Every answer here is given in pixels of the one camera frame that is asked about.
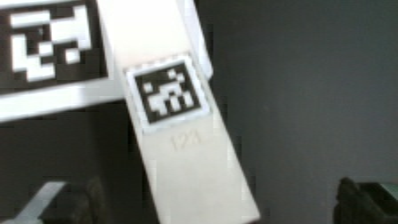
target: dark background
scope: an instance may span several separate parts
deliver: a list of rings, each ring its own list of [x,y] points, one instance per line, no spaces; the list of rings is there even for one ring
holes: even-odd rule
[[[398,183],[398,1],[197,4],[259,223],[330,224],[339,179]],[[156,223],[127,122],[117,102],[1,125],[0,219],[99,173],[119,223]]]

